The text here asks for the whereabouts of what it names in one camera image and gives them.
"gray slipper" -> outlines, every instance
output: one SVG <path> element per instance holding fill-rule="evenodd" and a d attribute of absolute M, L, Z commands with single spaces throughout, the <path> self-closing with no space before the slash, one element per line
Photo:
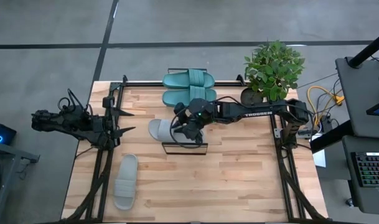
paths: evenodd
<path fill-rule="evenodd" d="M 151 136 L 160 142 L 174 142 L 170 135 L 171 120 L 168 119 L 153 119 L 149 122 L 148 130 Z M 179 143 L 194 143 L 190 139 L 187 139 L 183 133 L 174 133 L 174 138 Z"/>
<path fill-rule="evenodd" d="M 115 180 L 115 205 L 121 210 L 129 210 L 134 205 L 137 181 L 138 158 L 127 154 L 120 164 L 119 174 Z"/>

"wooden tabletop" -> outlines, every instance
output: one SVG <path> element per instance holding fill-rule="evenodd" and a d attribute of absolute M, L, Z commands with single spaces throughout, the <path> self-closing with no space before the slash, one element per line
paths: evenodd
<path fill-rule="evenodd" d="M 109 85 L 94 83 L 90 104 L 95 114 L 105 112 L 101 102 Z M 243 88 L 214 89 L 218 98 L 229 95 L 240 99 Z M 124 88 L 122 109 L 135 116 L 120 117 L 119 126 L 136 128 L 124 133 L 121 145 L 115 148 L 104 222 L 286 222 L 269 117 L 206 126 L 206 156 L 166 155 L 147 129 L 154 118 L 174 117 L 172 108 L 161 100 L 165 91 L 164 87 Z M 297 98 L 297 93 L 291 91 L 288 98 Z M 82 141 L 77 153 L 89 147 Z M 120 162 L 128 153 L 139 159 L 136 200 L 130 211 L 121 211 L 114 205 L 113 187 Z M 299 147 L 293 153 L 301 190 L 327 217 L 311 151 Z M 92 149 L 76 159 L 62 218 L 71 215 L 89 192 L 95 158 L 96 149 Z M 291 198 L 296 208 L 293 193 Z"/>

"slipper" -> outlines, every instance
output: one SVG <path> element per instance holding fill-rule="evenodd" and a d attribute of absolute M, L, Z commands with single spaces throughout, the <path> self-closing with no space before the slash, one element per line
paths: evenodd
<path fill-rule="evenodd" d="M 188 90 L 167 90 L 163 93 L 163 103 L 166 106 L 175 107 L 176 104 L 182 102 L 185 106 L 189 106 L 189 102 L 195 98 L 213 101 L 217 98 L 215 90 L 203 87 L 189 86 Z"/>
<path fill-rule="evenodd" d="M 170 73 L 163 77 L 163 85 L 167 88 L 188 88 L 190 85 L 211 88 L 215 80 L 212 75 L 201 70 L 188 69 L 186 72 Z"/>
<path fill-rule="evenodd" d="M 170 135 L 170 124 L 171 120 L 168 119 L 153 119 L 149 122 L 148 130 L 149 134 L 157 141 L 160 142 L 174 142 Z M 205 142 L 205 136 L 203 131 L 203 142 Z M 174 133 L 174 138 L 179 143 L 195 143 L 190 139 L 187 139 L 183 133 Z"/>
<path fill-rule="evenodd" d="M 137 181 L 138 158 L 127 154 L 120 164 L 119 174 L 115 180 L 115 205 L 121 210 L 129 210 L 134 205 Z"/>

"plant pot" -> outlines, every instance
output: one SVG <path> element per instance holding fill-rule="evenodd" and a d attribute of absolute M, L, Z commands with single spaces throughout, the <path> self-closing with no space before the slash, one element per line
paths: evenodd
<path fill-rule="evenodd" d="M 253 91 L 251 88 L 245 88 L 240 94 L 240 102 L 245 106 L 251 106 L 255 103 L 262 103 L 264 100 L 260 91 Z"/>

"keyboard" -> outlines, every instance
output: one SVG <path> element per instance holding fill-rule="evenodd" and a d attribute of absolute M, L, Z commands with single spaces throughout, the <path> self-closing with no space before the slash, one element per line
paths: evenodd
<path fill-rule="evenodd" d="M 379 187 L 379 152 L 353 152 L 352 160 L 361 187 Z"/>

